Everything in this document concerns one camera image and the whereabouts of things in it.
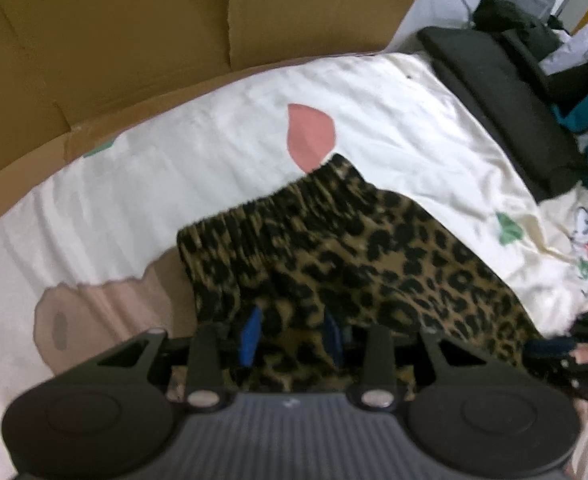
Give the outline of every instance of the pink leaf print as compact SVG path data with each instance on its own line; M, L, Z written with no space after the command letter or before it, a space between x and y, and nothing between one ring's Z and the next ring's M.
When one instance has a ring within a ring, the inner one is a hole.
M336 145L333 120L316 108L293 103L287 105L287 113L289 155L301 170L310 173Z

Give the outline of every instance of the black plastic part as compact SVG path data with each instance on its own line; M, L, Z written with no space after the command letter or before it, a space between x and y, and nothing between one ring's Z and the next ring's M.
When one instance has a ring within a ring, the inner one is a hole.
M570 458L580 425L568 397L457 339L422 341L422 378L433 383L411 403L408 427L427 453L485 478L536 476Z
M362 368L365 362L367 346L367 329L351 327L349 342L343 342L343 365L346 368ZM413 365L417 360L418 336L392 336L394 345L394 362L396 368Z
M571 334L571 341L588 342L588 314L575 323ZM546 344L559 347L554 340L533 343L543 348ZM533 376L553 384L572 397L588 401L588 363L577 364L569 348L563 352L562 347L559 347L559 352L545 354L541 351L531 351L531 346L532 343L526 346L523 363Z
M217 339L218 333L212 324L201 325L196 330L189 348L187 388L223 387Z
M396 386L395 371L392 333L387 327L372 325L367 333L360 383L367 388L391 391Z
M190 346L190 337L167 339L161 348L165 362L170 366L185 366L189 357Z
M16 469L102 479L155 456L174 427L164 394L171 368L160 352L166 338L139 335L14 400L2 435Z
M523 346L523 356L527 358L550 358L566 356L576 348L573 337L555 337L552 339L534 339Z

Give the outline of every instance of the cardboard box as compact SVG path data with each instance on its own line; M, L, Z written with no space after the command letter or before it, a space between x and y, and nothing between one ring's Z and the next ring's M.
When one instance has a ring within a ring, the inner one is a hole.
M120 132L229 82L387 46L413 0L0 0L0 216Z

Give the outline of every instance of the gray ribbed surface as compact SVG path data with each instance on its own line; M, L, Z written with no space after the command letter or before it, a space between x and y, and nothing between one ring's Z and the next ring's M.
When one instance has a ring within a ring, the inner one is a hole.
M192 416L163 456L125 478L469 479L418 451L391 415L357 410L342 394L240 394L227 410Z

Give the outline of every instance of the leopard print shorts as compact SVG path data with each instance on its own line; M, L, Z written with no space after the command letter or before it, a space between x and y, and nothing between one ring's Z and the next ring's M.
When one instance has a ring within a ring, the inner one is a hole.
M514 293L425 209L367 183L341 155L278 192L177 237L199 322L238 337L255 307L263 338L243 389L343 388L323 347L325 309L339 326L379 323L399 336L433 327L520 365L536 330ZM411 370L397 370L411 384Z

